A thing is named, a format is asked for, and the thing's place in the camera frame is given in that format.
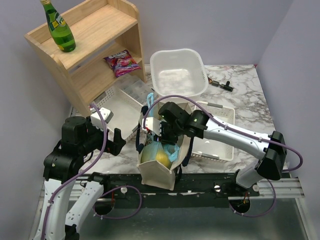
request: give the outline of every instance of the gray wall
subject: gray wall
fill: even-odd
[[[67,10],[70,3],[55,0]],[[57,143],[70,104],[24,39],[46,21],[39,1],[0,7],[0,239],[26,240],[43,182],[43,160]]]
[[[320,1],[295,0],[257,71],[277,130],[304,156],[297,171],[320,237]],[[298,163],[294,154],[291,166]]]
[[[191,48],[205,64],[257,64],[292,0],[131,0],[146,63],[159,50]]]

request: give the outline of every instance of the marble surface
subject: marble surface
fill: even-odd
[[[234,87],[232,92],[209,85],[198,100],[224,105],[235,109],[235,125],[260,133],[271,134],[275,129],[267,102],[253,65],[207,65],[208,77],[225,84],[228,80]],[[151,74],[146,69],[147,84],[152,86]],[[94,152],[92,160],[86,163],[82,170],[99,154]],[[191,158],[184,173],[231,173],[242,169],[254,160],[250,154],[234,149],[233,160],[228,163],[218,163],[209,159]],[[118,156],[104,153],[102,158],[87,173],[100,172],[110,174],[139,173],[137,168],[137,151],[135,139],[130,140]]]

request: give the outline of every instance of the green glass bottle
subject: green glass bottle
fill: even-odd
[[[52,6],[51,0],[40,0],[42,3],[49,31],[54,42],[61,51],[69,53],[76,48],[74,35],[66,21],[60,16],[57,10]]]

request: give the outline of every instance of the white basket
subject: white basket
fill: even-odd
[[[113,117],[107,124],[107,128],[112,134],[114,129],[118,128],[121,130],[121,136],[124,140],[128,142],[132,139],[137,129],[142,104],[116,86],[103,92],[94,102],[98,108],[104,107],[113,112]]]
[[[205,101],[197,101],[197,103],[222,121],[228,124],[235,124],[235,109]],[[195,137],[191,155],[200,159],[209,159],[219,163],[227,163],[234,159],[234,147],[219,141]]]
[[[157,51],[150,58],[150,68],[152,84],[159,97],[182,95],[195,99],[208,88],[202,59],[192,49]],[[182,98],[168,101],[185,102]]]

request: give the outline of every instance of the red snack package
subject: red snack package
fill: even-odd
[[[109,64],[114,71],[115,77],[120,77],[136,69],[141,69],[128,50],[124,50],[115,55],[104,57],[104,60]]]

